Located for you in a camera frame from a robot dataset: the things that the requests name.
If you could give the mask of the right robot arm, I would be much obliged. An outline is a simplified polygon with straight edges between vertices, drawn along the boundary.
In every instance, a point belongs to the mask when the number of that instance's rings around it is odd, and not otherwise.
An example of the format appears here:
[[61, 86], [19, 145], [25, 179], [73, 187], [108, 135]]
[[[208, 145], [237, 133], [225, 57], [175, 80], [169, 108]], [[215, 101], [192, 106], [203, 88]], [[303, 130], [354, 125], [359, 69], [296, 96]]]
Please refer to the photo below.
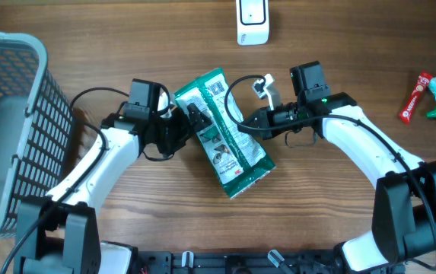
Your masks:
[[324, 254], [302, 253], [294, 266], [272, 250], [269, 261], [282, 272], [306, 267], [328, 273], [393, 273], [421, 256], [436, 256], [436, 161], [425, 162], [382, 133], [346, 93], [333, 94], [319, 62], [290, 69], [296, 101], [284, 104], [270, 75], [254, 75], [253, 90], [267, 107], [237, 123], [260, 139], [310, 127], [341, 149], [364, 173], [374, 191], [370, 231]]

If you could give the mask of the red white snack packet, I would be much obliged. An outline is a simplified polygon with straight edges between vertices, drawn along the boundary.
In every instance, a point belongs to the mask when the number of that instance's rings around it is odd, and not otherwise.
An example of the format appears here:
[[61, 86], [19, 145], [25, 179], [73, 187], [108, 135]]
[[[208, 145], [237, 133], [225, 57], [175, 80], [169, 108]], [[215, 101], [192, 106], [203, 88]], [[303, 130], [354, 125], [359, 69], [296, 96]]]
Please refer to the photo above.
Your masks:
[[423, 95], [425, 89], [428, 87], [433, 76], [427, 72], [421, 72], [417, 78], [415, 87], [406, 103], [404, 108], [399, 113], [400, 120], [409, 125], [417, 103]]

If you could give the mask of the green 3M gloves packet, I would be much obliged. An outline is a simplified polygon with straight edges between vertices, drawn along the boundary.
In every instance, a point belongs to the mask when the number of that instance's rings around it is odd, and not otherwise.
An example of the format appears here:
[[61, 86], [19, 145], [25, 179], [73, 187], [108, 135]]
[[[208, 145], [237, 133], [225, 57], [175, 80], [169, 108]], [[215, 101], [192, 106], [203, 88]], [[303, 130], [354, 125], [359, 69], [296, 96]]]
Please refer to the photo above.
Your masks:
[[175, 103], [188, 116], [194, 103], [213, 124], [196, 133], [221, 187], [229, 198], [239, 196], [275, 169], [275, 163], [251, 135], [238, 130], [243, 116], [232, 95], [225, 100], [228, 83], [216, 68], [179, 89]]

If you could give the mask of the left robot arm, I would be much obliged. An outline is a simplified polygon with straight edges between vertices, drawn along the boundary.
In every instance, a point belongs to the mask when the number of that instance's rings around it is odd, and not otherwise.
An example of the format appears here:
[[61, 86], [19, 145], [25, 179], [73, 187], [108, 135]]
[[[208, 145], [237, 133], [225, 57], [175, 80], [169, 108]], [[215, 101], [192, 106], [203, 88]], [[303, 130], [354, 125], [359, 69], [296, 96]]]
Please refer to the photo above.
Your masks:
[[198, 131], [201, 111], [178, 107], [157, 82], [133, 79], [127, 99], [95, 129], [97, 139], [45, 196], [21, 202], [13, 249], [2, 266], [15, 273], [146, 273], [138, 248], [101, 241], [97, 214], [124, 171], [156, 145], [170, 160]]

